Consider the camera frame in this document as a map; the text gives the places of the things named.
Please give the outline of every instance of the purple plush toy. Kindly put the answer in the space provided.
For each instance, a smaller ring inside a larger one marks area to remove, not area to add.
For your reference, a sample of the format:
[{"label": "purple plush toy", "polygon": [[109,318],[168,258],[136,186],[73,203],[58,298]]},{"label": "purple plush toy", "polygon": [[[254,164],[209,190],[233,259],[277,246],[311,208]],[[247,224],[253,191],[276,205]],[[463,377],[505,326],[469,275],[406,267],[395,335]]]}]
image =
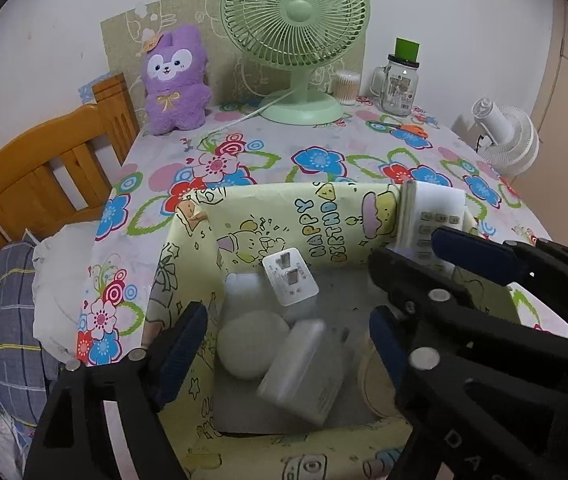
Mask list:
[{"label": "purple plush toy", "polygon": [[150,45],[141,72],[151,134],[194,130],[204,124],[204,107],[212,93],[204,84],[207,62],[195,25],[164,32],[155,46]]}]

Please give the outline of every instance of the white electric fan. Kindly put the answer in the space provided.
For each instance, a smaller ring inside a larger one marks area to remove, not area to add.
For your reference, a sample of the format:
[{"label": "white electric fan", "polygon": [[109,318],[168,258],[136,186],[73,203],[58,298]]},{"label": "white electric fan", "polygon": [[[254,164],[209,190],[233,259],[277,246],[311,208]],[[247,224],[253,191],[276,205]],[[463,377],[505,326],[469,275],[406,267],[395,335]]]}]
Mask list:
[{"label": "white electric fan", "polygon": [[228,37],[246,56],[291,73],[290,89],[262,101],[263,117],[323,124],[342,116],[340,104],[309,89],[308,79],[365,33],[369,0],[222,0],[221,7]]},{"label": "white electric fan", "polygon": [[477,124],[486,131],[478,143],[479,153],[498,173],[515,176],[528,170],[539,151],[538,131],[524,110],[498,107],[488,98],[473,105]]}]

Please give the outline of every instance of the white pillow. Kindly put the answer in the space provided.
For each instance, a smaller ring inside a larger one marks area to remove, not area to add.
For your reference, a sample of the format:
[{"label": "white pillow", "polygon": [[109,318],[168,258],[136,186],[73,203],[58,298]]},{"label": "white pillow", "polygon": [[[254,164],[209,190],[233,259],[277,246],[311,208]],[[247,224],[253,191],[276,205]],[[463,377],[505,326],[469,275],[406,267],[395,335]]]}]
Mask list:
[{"label": "white pillow", "polygon": [[75,357],[77,325],[99,221],[64,226],[33,251],[33,335],[65,363]]}]

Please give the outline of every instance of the plaid blanket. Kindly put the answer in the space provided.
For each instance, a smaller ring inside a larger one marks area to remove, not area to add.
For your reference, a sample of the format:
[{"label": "plaid blanket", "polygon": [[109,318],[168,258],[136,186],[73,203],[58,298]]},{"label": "plaid blanket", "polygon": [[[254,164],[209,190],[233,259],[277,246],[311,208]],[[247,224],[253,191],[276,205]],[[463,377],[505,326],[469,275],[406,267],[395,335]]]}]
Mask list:
[{"label": "plaid blanket", "polygon": [[15,420],[35,426],[58,362],[33,337],[33,245],[0,249],[0,401]]}]

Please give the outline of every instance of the white wall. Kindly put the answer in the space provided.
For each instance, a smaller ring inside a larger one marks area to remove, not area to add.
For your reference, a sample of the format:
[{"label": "white wall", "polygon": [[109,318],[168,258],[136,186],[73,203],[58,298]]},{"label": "white wall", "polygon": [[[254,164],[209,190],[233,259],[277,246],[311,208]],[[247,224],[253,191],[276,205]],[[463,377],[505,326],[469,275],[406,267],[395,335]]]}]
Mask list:
[{"label": "white wall", "polygon": [[[10,0],[0,10],[0,148],[80,105],[108,71],[99,23],[156,0]],[[371,0],[365,80],[395,37],[421,43],[417,102],[451,125],[484,94],[530,111],[544,72],[552,0]]]}]

